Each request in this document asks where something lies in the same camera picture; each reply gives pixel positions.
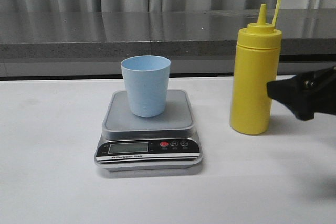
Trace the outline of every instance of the white tabletop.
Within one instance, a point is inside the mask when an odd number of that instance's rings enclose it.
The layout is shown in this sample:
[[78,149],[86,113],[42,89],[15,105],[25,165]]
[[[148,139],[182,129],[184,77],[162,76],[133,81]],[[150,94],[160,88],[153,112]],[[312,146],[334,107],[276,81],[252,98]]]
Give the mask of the white tabletop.
[[1,223],[336,223],[336,116],[229,126],[231,77],[170,79],[204,152],[194,175],[106,176],[93,161],[122,80],[0,82]]

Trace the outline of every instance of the granite countertop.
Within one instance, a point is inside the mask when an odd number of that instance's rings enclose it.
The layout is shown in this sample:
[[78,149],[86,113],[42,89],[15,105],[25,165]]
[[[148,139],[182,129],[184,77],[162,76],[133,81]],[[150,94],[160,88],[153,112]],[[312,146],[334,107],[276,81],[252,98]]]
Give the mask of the granite countertop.
[[[271,21],[273,10],[268,12]],[[120,61],[143,54],[171,60],[233,60],[240,28],[258,10],[163,13],[0,13],[0,62]],[[280,60],[333,61],[336,9],[280,10]]]

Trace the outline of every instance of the digital display screen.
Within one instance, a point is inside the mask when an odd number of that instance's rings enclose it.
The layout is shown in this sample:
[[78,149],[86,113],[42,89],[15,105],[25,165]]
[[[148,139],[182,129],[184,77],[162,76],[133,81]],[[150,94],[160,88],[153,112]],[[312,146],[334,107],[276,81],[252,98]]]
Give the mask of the digital display screen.
[[125,143],[125,144],[111,144],[109,154],[122,152],[147,152],[148,143]]

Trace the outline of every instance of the electronic scale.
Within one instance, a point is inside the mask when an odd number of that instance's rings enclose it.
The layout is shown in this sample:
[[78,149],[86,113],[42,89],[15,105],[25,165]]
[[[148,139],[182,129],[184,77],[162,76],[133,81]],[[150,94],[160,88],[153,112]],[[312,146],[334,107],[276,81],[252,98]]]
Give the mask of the electronic scale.
[[203,153],[187,93],[169,89],[165,111],[152,118],[134,115],[126,91],[113,94],[95,163],[109,171],[189,168]]

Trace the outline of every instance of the condiment bottle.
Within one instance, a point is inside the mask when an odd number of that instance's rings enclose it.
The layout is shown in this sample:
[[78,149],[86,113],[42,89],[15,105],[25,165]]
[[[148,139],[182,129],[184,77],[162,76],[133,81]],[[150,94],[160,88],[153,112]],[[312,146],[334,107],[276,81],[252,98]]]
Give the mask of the condiment bottle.
[[238,33],[230,124],[244,134],[257,135],[268,128],[267,83],[276,78],[282,39],[282,32],[275,29],[280,2],[271,24],[266,23],[267,7],[262,4],[258,21]]

